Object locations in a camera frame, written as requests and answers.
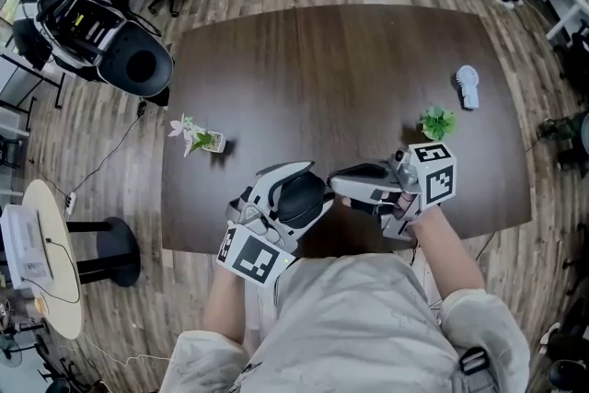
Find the sleeve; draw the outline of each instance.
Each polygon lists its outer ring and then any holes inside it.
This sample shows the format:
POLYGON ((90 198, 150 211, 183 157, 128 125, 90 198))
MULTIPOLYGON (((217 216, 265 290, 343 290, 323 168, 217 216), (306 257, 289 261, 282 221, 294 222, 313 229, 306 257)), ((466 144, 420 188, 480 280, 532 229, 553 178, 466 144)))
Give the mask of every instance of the sleeve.
POLYGON ((32 20, 22 19, 15 21, 12 35, 18 54, 40 71, 45 63, 49 61, 51 49, 49 43, 35 29, 32 20))
POLYGON ((484 290, 457 290, 442 303, 440 319, 442 331, 455 347, 485 349, 500 391, 525 391, 529 346, 500 298, 484 290))
POLYGON ((180 334, 161 393, 227 391, 248 363, 244 349, 225 336, 204 330, 180 334))

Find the small potted plant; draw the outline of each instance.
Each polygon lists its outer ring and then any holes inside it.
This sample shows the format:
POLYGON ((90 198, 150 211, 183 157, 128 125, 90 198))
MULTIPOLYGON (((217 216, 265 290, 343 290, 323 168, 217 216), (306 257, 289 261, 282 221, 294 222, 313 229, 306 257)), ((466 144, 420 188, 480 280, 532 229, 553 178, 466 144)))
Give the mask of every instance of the small potted plant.
POLYGON ((182 114, 180 121, 173 120, 171 123, 172 132, 168 136, 184 136, 186 148, 184 157, 195 149, 202 148, 211 153, 222 153, 225 149, 225 137, 216 132, 207 131, 204 128, 194 124, 192 117, 185 117, 182 114))
POLYGON ((422 116, 420 123, 426 137, 434 141, 442 141, 456 128, 456 115, 442 107, 433 106, 422 116))

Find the green plant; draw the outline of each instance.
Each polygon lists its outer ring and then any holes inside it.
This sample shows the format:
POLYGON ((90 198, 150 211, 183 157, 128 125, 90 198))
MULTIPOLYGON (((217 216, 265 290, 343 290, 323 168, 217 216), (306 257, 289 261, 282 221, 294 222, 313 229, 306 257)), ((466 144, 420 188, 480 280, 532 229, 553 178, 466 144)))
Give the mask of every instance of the green plant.
POLYGON ((194 134, 194 137, 197 138, 198 141, 192 143, 190 152, 194 151, 195 149, 198 149, 199 147, 207 146, 213 141, 213 135, 208 132, 196 133, 194 134))
POLYGON ((423 134, 435 141, 442 141, 444 136, 456 128, 456 115, 442 107, 432 106, 422 116, 420 123, 423 126, 423 134))

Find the white shirt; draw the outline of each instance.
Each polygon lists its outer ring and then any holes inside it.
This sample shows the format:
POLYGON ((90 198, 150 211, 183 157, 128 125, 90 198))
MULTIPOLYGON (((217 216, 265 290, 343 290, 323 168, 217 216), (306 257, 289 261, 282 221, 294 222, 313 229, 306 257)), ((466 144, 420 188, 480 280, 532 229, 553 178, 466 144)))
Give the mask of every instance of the white shirt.
POLYGON ((248 359, 224 336, 179 336, 161 387, 188 392, 451 392, 459 354, 482 347, 501 392, 524 392, 529 348, 483 290, 448 296, 441 324, 392 254, 300 260, 277 282, 278 322, 248 359))

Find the buckle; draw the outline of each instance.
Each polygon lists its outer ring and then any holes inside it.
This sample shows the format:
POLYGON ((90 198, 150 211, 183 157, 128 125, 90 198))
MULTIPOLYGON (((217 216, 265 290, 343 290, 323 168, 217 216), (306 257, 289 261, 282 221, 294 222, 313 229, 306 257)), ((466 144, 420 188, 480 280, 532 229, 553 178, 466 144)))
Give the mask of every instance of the buckle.
POLYGON ((471 376, 486 370, 491 366, 487 352, 481 347, 472 347, 468 349, 462 357, 460 357, 460 371, 466 375, 471 376))

